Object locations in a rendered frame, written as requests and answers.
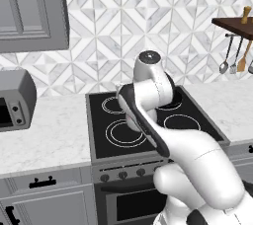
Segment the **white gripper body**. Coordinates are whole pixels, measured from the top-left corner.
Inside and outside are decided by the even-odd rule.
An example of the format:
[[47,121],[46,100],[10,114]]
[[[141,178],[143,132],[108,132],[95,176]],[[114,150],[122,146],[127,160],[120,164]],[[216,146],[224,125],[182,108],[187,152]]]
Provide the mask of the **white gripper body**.
[[135,119],[130,117],[128,114],[126,115],[126,124],[131,130],[141,132],[141,129],[136,124]]

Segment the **black glass hob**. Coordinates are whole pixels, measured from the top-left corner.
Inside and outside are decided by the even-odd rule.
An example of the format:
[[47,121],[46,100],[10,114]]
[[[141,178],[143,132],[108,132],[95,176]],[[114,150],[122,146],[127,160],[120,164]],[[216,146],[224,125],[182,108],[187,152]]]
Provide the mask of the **black glass hob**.
[[[141,132],[127,126],[126,114],[121,110],[116,92],[86,96],[90,143],[95,148],[95,159],[109,159],[141,154],[155,154],[155,148]],[[172,129],[195,129],[208,133],[220,146],[229,140],[182,87],[177,86],[173,102],[157,108],[157,123]]]

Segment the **grey drawer front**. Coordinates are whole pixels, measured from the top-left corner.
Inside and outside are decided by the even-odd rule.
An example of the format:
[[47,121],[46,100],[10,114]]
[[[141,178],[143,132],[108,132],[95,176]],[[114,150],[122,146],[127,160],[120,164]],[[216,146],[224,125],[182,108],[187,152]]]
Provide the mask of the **grey drawer front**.
[[[56,180],[55,185],[48,187],[29,188],[29,183],[32,183],[35,178],[38,178],[40,181],[47,181],[49,176],[52,176],[52,178]],[[91,183],[92,179],[90,167],[71,168],[59,171],[11,177],[0,179],[0,198],[9,197],[12,195],[40,192],[48,189],[75,187]]]
[[248,151],[249,145],[253,146],[253,143],[250,142],[229,146],[226,150],[226,154],[233,163],[253,161],[253,153],[249,153]]

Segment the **grey oven door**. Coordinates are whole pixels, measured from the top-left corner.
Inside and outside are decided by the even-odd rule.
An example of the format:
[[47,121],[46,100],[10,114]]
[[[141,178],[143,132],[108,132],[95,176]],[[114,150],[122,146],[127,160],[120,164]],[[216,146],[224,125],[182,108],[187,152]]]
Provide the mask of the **grey oven door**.
[[95,185],[98,225],[152,225],[167,196],[156,188],[130,193],[109,193]]

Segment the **hanging metal ladle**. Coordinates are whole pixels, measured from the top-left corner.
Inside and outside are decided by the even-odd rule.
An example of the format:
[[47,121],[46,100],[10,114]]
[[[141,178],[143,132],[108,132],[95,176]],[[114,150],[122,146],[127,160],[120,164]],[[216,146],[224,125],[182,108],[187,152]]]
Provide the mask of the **hanging metal ladle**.
[[[233,42],[233,36],[230,37],[230,42],[229,42],[228,50],[227,50],[227,53],[226,53],[227,56],[229,55],[232,42]],[[225,59],[225,60],[220,64],[220,66],[219,66],[219,73],[220,73],[220,74],[224,74],[225,71],[226,71],[227,68],[228,68],[228,63],[227,63],[227,60],[226,60],[226,59]]]

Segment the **hanging metal slotted turner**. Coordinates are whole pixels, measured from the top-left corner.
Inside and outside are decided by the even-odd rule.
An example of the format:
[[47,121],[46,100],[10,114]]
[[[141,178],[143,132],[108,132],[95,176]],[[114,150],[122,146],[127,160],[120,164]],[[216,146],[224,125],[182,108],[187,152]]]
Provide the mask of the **hanging metal slotted turner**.
[[236,62],[237,62],[237,58],[238,58],[238,55],[239,55],[239,52],[241,49],[242,42],[243,42],[243,37],[240,38],[239,46],[237,48],[236,55],[235,55],[235,60],[234,60],[233,64],[230,66],[230,69],[229,69],[230,74],[236,73],[236,70],[237,70]]

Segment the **grey base cupboard door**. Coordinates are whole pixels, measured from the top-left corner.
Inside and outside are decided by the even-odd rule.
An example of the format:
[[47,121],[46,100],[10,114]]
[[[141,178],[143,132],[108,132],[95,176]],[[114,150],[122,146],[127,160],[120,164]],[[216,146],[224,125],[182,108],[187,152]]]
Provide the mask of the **grey base cupboard door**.
[[0,199],[1,208],[14,206],[19,225],[98,225],[92,185],[15,195]]
[[253,162],[235,163],[234,167],[243,181],[253,184]]

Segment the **grey toaster oven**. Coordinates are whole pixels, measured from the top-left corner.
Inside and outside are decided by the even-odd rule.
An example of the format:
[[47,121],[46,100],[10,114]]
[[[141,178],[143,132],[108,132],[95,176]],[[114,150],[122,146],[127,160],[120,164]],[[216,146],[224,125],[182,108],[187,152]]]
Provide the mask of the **grey toaster oven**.
[[28,129],[37,88],[26,69],[0,71],[0,132]]

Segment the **hanging wooden spatula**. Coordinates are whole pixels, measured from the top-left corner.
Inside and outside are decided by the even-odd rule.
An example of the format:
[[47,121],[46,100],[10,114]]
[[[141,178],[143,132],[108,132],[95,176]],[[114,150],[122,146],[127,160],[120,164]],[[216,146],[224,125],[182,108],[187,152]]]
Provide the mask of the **hanging wooden spatula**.
[[248,41],[248,44],[247,44],[247,47],[245,49],[245,52],[243,54],[243,57],[239,60],[238,64],[237,64],[237,71],[238,72],[243,72],[245,70],[245,65],[246,65],[246,56],[247,56],[247,53],[251,47],[251,44],[252,44],[252,41],[249,40]]

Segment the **dark wooden shelf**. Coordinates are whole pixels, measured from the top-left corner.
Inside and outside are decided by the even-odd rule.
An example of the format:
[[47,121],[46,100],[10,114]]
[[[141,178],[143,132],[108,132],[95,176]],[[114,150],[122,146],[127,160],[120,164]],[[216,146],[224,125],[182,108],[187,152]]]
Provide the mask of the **dark wooden shelf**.
[[213,18],[211,22],[243,38],[253,40],[253,17],[248,17],[246,24],[242,24],[240,18]]

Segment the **grey wall cupboard door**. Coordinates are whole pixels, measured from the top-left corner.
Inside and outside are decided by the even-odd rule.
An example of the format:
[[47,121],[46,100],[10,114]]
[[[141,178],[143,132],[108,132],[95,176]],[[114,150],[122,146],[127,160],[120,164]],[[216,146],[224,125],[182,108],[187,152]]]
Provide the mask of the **grey wall cupboard door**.
[[0,0],[0,53],[69,47],[66,0]]

